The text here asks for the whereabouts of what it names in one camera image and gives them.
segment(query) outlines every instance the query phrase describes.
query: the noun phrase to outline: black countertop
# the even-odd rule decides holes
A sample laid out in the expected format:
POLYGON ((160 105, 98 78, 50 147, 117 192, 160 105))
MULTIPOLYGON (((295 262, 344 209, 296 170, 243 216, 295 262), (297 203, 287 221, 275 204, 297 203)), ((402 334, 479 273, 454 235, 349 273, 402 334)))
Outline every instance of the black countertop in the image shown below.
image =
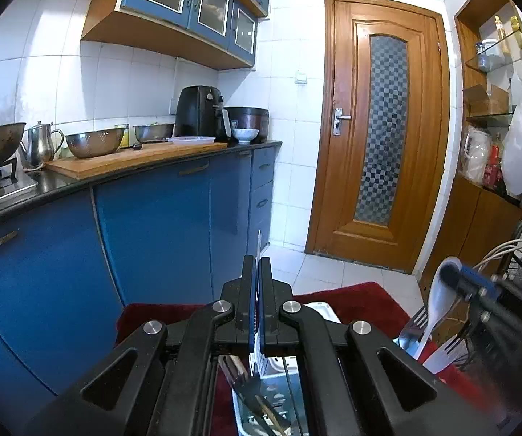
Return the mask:
POLYGON ((198 160, 199 158, 222 156, 232 152, 238 152, 243 150, 254 150, 263 149, 271 146, 280 146, 281 141, 267 141, 263 144, 251 144, 251 145, 240 145, 240 144, 229 144, 226 149, 216 150, 212 152, 204 152, 198 154, 191 154, 188 156, 175 157, 172 159, 163 159, 152 162, 150 164, 144 164, 142 166, 129 167, 128 169, 117 170, 108 174, 98 175, 97 177, 90 177, 83 180, 77 180, 74 178, 66 177, 65 175, 52 172, 51 170, 42 170, 39 172, 29 173, 29 177, 37 182, 36 188, 25 196, 18 196, 13 201, 11 198, 5 202, 4 205, 0 206, 0 223, 6 219, 16 216, 28 210, 32 210, 45 203, 52 202, 58 198, 61 198, 71 193, 90 188, 97 183, 109 182, 117 178, 126 177, 138 172, 143 172, 156 167, 161 167, 169 164, 177 164, 179 162, 185 162, 188 160, 198 160))

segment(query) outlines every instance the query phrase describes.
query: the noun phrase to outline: cardboard box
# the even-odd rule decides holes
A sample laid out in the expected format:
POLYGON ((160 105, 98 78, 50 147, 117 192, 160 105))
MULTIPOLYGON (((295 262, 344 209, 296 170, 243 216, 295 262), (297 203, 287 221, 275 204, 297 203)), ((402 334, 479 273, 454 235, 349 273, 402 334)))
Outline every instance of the cardboard box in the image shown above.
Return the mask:
POLYGON ((481 85, 462 91, 470 116, 509 112, 509 94, 497 85, 491 85, 491 95, 481 85))

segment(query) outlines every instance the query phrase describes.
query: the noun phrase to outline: cutting board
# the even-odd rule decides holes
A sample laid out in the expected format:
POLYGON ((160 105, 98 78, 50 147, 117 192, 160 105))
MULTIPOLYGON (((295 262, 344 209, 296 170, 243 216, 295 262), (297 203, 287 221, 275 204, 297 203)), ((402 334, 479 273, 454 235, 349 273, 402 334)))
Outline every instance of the cutting board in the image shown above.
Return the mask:
POLYGON ((66 175, 77 180, 96 177, 116 170, 129 169, 130 167, 143 166, 164 159, 190 156, 220 149, 225 149, 224 142, 211 144, 199 144, 190 146, 186 144, 173 144, 164 142, 160 144, 144 144, 141 150, 125 149, 105 156, 88 159, 70 157, 54 160, 46 164, 46 169, 66 175))

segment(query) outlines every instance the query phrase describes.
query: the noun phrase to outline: metal teapot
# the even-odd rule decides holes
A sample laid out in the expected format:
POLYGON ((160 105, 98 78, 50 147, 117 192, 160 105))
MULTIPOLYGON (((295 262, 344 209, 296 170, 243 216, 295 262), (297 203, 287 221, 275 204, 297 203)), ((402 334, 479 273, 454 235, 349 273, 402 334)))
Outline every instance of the metal teapot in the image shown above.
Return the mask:
POLYGON ((26 167, 33 167, 34 169, 40 169, 44 163, 53 160, 55 154, 65 141, 65 135, 60 129, 54 129, 51 131, 51 124, 41 124, 39 121, 35 126, 27 130, 28 148, 25 148, 23 141, 19 146, 19 153, 21 154, 21 160, 27 164, 26 167), (53 148, 53 142, 51 141, 51 134, 58 132, 61 135, 61 142, 58 144, 57 149, 53 148))

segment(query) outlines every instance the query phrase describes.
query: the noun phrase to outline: checkered glass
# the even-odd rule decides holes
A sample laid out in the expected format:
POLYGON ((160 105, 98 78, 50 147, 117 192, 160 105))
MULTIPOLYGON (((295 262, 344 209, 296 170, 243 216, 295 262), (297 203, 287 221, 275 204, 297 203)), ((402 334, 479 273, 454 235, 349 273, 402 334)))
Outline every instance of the checkered glass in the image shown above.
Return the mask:
POLYGON ((390 222, 406 135, 408 54, 406 43, 372 36, 370 109, 364 170, 354 218, 390 222))

